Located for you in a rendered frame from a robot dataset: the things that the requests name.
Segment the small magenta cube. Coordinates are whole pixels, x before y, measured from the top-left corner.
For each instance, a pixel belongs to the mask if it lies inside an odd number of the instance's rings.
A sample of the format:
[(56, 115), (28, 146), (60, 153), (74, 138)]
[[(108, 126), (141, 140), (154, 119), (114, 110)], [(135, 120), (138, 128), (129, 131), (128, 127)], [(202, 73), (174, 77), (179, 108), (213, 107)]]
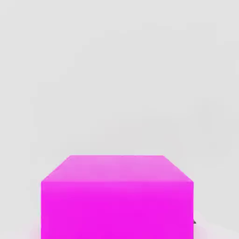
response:
[(41, 239), (194, 239), (193, 201), (162, 155), (71, 155), (41, 182)]

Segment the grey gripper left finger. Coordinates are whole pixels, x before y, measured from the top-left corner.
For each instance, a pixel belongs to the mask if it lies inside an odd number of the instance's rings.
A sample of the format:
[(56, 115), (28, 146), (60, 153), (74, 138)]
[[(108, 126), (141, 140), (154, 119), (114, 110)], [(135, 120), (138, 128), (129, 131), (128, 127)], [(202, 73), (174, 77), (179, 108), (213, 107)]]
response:
[(20, 218), (17, 239), (41, 239), (40, 218)]

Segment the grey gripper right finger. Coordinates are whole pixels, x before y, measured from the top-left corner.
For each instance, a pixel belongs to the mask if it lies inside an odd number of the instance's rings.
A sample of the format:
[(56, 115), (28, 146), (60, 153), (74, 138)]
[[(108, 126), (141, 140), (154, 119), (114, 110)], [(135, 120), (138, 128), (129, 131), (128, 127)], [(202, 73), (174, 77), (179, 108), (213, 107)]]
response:
[(227, 232), (207, 222), (200, 212), (194, 212), (194, 220), (194, 239), (227, 239)]

